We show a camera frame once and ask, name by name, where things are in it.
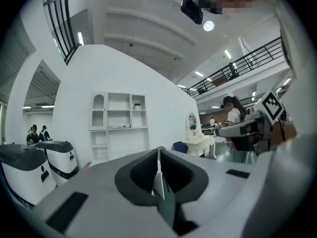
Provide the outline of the white ornate vanity table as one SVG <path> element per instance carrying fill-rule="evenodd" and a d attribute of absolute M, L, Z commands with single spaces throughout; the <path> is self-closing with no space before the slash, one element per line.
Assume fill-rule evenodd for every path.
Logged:
<path fill-rule="evenodd" d="M 193 112 L 187 114 L 185 130 L 187 154 L 196 157 L 210 156 L 212 159 L 216 159 L 214 135 L 203 134 L 199 121 Z"/>

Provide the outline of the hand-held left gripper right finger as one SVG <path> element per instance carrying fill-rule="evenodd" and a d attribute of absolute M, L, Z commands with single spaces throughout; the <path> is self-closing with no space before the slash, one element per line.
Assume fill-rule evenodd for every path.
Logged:
<path fill-rule="evenodd" d="M 179 238 L 192 237 L 194 231 L 229 205 L 242 189 L 254 167 L 250 164 L 195 157 L 174 150 L 170 150 L 169 153 L 174 158 L 203 169 L 208 176 L 208 179 L 192 176 L 196 184 L 189 192 L 194 193 L 202 185 L 205 186 L 205 190 L 197 200 L 182 205 L 176 204 L 176 195 L 169 181 L 163 180 L 165 198 L 159 203 L 160 214 Z"/>

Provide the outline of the black window frame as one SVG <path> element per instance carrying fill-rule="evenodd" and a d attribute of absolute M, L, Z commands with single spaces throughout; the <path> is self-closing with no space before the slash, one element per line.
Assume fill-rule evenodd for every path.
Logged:
<path fill-rule="evenodd" d="M 69 64 L 80 43 L 75 40 L 68 0 L 43 0 L 43 7 L 55 46 Z"/>

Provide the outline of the person's light shirt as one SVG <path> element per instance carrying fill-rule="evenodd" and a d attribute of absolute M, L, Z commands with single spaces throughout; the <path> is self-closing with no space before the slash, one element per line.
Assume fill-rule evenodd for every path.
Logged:
<path fill-rule="evenodd" d="M 277 0 L 275 7 L 293 75 L 281 101 L 299 134 L 317 133 L 317 50 L 291 6 Z"/>

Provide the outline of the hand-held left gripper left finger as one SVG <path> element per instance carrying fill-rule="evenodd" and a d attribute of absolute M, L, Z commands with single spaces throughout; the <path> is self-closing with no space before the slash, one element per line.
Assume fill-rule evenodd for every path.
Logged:
<path fill-rule="evenodd" d="M 147 151 L 103 162 L 80 171 L 47 195 L 32 211 L 45 222 L 74 192 L 88 195 L 65 230 L 69 238 L 173 238 L 156 207 L 130 203 L 117 190 L 114 177 L 124 165 Z"/>

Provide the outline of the person's right hand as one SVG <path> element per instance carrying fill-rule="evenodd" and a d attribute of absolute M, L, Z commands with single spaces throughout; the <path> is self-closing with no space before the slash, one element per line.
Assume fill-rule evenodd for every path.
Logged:
<path fill-rule="evenodd" d="M 297 132 L 292 122 L 276 122 L 273 126 L 270 142 L 272 146 L 277 146 L 296 136 Z"/>

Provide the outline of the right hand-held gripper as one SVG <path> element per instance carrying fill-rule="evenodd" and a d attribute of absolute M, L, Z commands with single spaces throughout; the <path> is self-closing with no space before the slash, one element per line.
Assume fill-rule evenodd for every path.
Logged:
<path fill-rule="evenodd" d="M 260 155 L 271 148 L 271 134 L 276 122 L 281 123 L 285 111 L 279 98 L 267 91 L 246 115 L 243 122 L 235 123 L 217 130 L 218 136 L 230 138 L 236 150 L 254 152 Z"/>

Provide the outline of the blue chair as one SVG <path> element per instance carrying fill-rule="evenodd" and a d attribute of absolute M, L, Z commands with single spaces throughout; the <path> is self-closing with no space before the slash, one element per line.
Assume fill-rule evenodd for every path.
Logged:
<path fill-rule="evenodd" d="M 185 143 L 178 141 L 173 143 L 172 150 L 186 154 L 188 146 Z"/>

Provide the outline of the black balcony railing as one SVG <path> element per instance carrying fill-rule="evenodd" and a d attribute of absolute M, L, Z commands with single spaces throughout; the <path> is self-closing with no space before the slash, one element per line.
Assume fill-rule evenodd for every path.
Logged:
<path fill-rule="evenodd" d="M 221 86 L 239 76 L 254 71 L 283 56 L 281 37 L 275 38 L 265 45 L 255 49 L 222 69 L 214 72 L 190 88 L 182 90 L 189 96 L 196 98 L 214 88 Z"/>

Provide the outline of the white shelf cabinet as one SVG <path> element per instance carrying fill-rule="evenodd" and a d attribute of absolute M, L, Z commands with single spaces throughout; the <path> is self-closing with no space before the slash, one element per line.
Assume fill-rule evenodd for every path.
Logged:
<path fill-rule="evenodd" d="M 134 103 L 141 103 L 142 109 L 134 110 Z M 89 132 L 93 162 L 106 162 L 148 150 L 145 95 L 93 92 Z"/>

